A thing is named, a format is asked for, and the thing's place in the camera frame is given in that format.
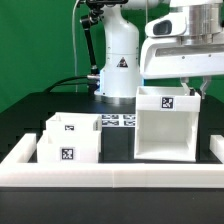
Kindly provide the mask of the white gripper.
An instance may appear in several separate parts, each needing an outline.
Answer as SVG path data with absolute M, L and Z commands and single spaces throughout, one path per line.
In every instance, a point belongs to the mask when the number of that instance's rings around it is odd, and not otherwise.
M 145 26 L 140 74 L 146 79 L 178 78 L 186 96 L 194 90 L 189 78 L 204 76 L 201 97 L 212 75 L 224 74 L 223 0 L 167 0 L 167 15 Z

